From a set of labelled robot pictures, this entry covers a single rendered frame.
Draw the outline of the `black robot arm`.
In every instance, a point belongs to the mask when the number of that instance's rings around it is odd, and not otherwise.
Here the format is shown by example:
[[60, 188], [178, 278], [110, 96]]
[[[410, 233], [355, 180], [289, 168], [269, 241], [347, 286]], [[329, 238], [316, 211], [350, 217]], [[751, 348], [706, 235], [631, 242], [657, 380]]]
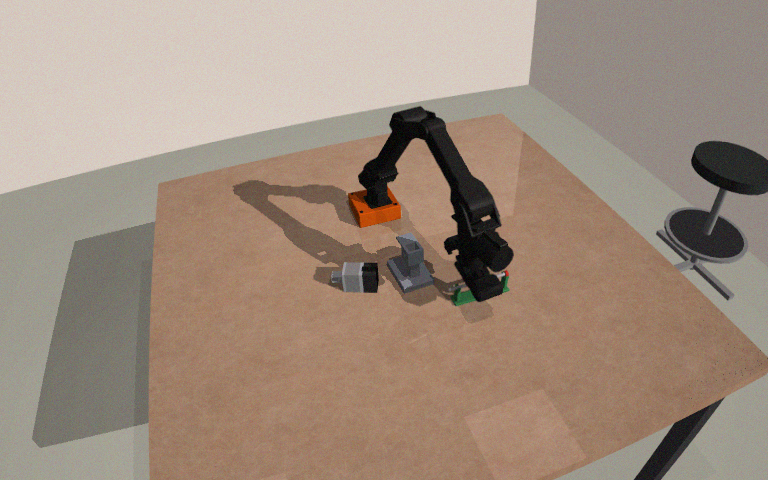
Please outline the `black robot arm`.
[[[389, 126], [392, 132], [378, 157], [366, 163], [358, 175], [359, 183], [367, 189], [363, 198], [369, 207], [392, 204], [387, 183], [399, 174], [395, 163], [414, 138], [423, 139], [451, 188], [459, 246], [473, 252], [493, 273], [507, 268], [514, 253], [496, 232], [501, 221], [494, 199], [485, 184], [470, 173], [444, 120], [419, 106], [393, 113]], [[480, 219], [488, 215], [491, 219]]]

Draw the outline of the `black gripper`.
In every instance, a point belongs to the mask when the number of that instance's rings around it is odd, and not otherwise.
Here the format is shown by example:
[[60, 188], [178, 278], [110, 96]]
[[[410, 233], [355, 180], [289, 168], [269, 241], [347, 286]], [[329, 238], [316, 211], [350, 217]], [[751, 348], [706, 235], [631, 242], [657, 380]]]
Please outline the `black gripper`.
[[459, 246], [458, 235], [447, 238], [444, 247], [449, 255], [458, 249], [459, 255], [456, 256], [455, 266], [476, 301], [482, 302], [503, 293], [503, 285], [498, 277], [491, 275], [490, 271], [484, 268], [484, 263], [473, 252], [465, 251]]

